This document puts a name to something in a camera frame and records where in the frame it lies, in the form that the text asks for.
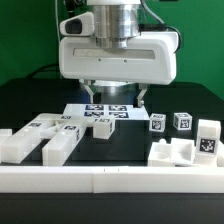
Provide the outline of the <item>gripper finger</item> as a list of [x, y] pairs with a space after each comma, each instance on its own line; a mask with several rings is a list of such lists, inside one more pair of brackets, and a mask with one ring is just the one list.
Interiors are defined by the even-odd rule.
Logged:
[[144, 106], [144, 96], [145, 96], [147, 90], [148, 90], [147, 84], [139, 84], [138, 85], [138, 91], [133, 100], [133, 106], [135, 108], [141, 108]]
[[101, 93], [97, 91], [92, 80], [85, 80], [84, 87], [90, 96], [91, 103], [101, 102]]

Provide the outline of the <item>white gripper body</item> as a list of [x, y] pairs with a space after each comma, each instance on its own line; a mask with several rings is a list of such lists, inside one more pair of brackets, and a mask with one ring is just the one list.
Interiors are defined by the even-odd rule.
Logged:
[[143, 32], [123, 49], [100, 48], [93, 37], [65, 37], [60, 72], [68, 79], [168, 85], [176, 77], [177, 47], [175, 32]]

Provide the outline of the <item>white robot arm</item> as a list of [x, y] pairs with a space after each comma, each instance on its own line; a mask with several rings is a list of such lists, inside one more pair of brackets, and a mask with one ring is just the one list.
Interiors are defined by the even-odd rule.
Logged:
[[136, 83], [141, 107], [150, 84], [168, 85], [176, 77], [181, 35], [162, 19], [138, 22], [144, 0], [87, 0], [89, 11], [60, 23], [59, 68], [68, 79], [81, 79], [96, 101], [94, 87], [107, 81]]

